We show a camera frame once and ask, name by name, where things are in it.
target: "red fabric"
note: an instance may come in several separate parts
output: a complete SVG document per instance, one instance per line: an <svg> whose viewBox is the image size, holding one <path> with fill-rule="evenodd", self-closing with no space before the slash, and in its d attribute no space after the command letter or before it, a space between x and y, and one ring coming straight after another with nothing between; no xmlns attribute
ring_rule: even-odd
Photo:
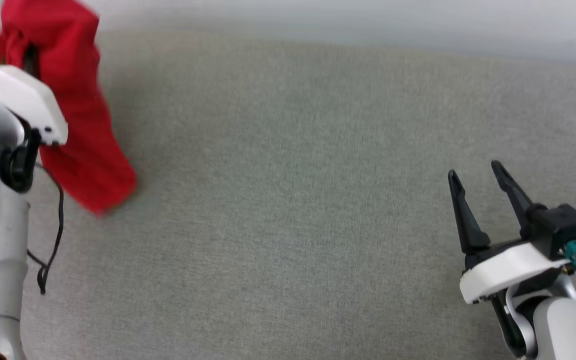
<svg viewBox="0 0 576 360"><path fill-rule="evenodd" d="M41 147L43 166L96 214L123 202L137 181L98 86L98 17L75 0L5 0L1 22L0 64L21 68L34 45L39 79L54 92L68 123L66 145Z"/></svg>

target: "red cloth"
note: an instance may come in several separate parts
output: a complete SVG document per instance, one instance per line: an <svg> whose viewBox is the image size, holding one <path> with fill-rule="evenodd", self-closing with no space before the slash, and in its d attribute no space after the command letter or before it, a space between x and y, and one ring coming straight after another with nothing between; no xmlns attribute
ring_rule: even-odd
<svg viewBox="0 0 576 360"><path fill-rule="evenodd" d="M123 202L137 180L115 140L98 86L99 18L75 0L5 0L1 22L0 64L21 68L34 45L39 79L54 92L68 123L66 145L41 147L43 166L96 214Z"/></svg>

